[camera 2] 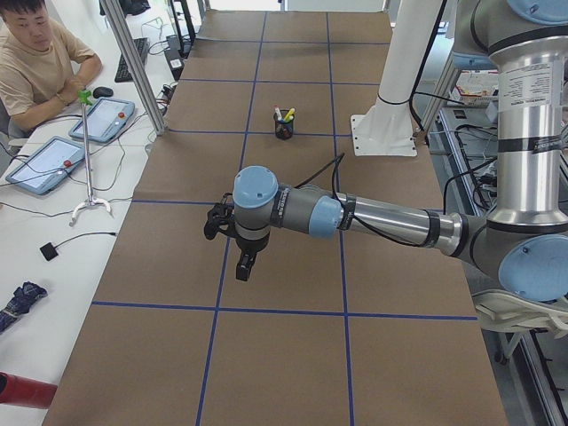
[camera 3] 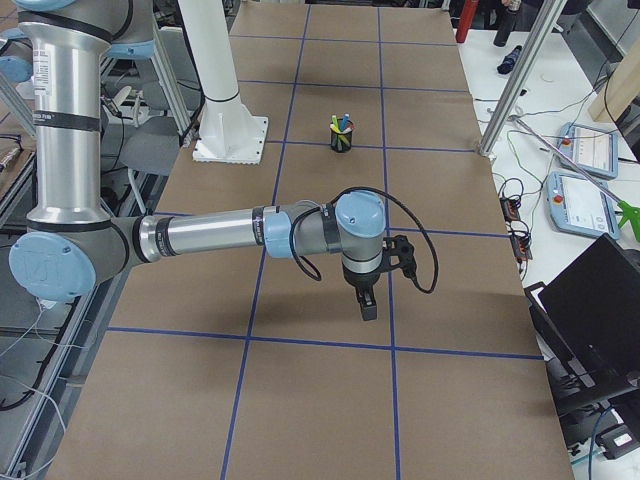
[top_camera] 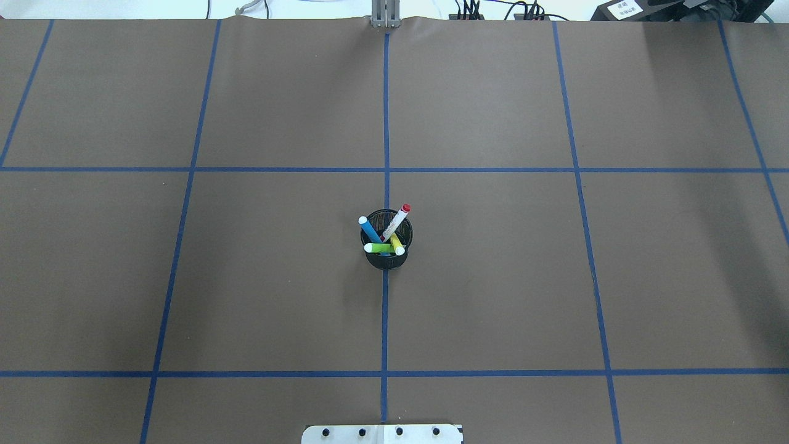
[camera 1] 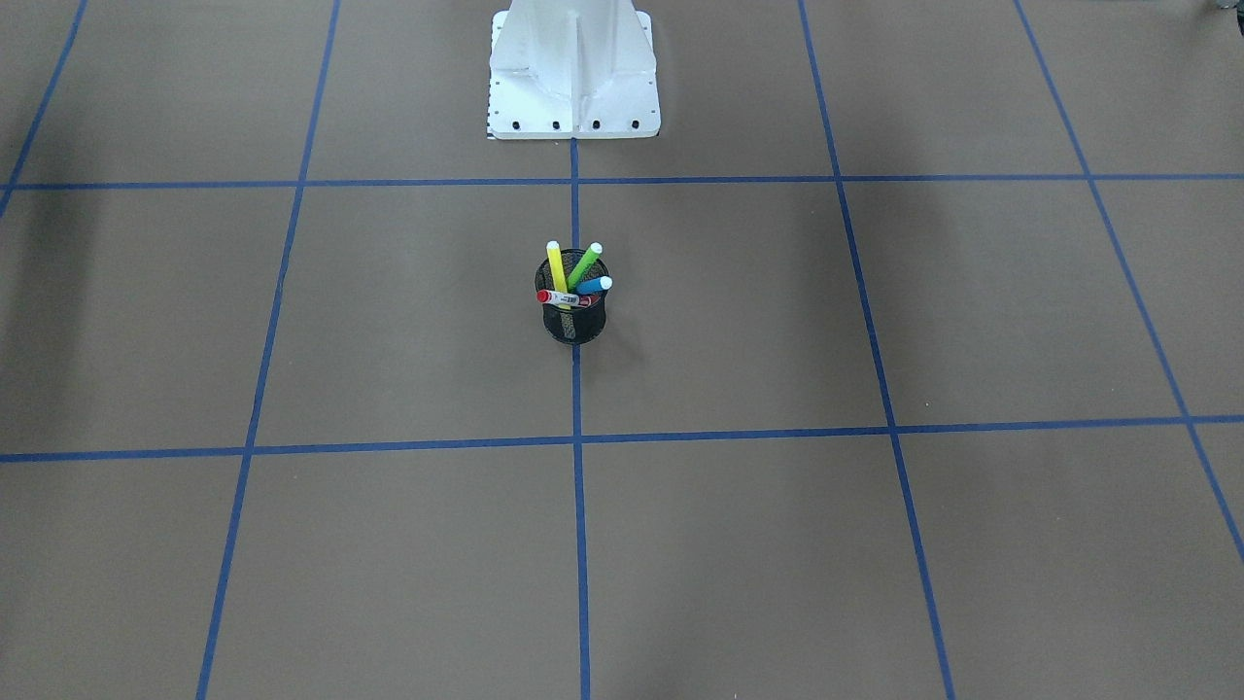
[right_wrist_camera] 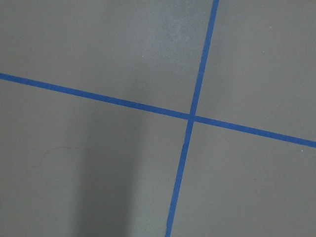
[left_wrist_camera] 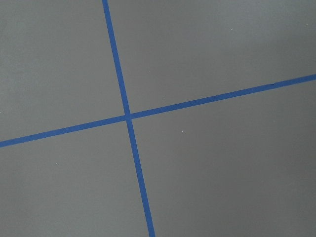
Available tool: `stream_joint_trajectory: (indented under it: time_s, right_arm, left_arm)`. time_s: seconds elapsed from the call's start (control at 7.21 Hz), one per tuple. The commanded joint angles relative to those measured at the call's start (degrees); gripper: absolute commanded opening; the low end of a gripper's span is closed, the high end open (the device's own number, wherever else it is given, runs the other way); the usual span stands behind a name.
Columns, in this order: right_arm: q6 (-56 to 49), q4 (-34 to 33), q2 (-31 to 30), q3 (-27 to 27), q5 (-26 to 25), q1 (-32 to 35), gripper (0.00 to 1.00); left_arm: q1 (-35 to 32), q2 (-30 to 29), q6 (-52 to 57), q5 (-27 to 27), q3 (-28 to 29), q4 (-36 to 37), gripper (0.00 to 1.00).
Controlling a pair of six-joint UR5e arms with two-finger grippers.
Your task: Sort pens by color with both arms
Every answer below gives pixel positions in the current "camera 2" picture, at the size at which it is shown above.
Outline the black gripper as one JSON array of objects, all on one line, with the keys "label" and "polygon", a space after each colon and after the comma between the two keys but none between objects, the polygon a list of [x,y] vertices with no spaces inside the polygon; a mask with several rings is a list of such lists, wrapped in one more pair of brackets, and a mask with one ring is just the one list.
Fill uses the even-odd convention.
[{"label": "black gripper", "polygon": [[257,240],[249,240],[242,236],[235,238],[241,256],[236,264],[235,275],[237,280],[249,280],[254,267],[257,253],[264,250],[269,242],[269,235]]}]

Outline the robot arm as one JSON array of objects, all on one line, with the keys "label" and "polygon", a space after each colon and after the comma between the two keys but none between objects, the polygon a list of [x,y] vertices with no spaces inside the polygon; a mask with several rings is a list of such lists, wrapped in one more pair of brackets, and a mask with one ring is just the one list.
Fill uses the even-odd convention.
[{"label": "robot arm", "polygon": [[564,1],[461,1],[455,44],[499,72],[497,202],[485,217],[441,214],[282,185],[266,167],[239,172],[233,188],[236,266],[247,280],[274,227],[328,238],[375,233],[439,249],[509,292],[552,301],[567,292],[567,216],[558,206],[562,90],[567,57]]}]

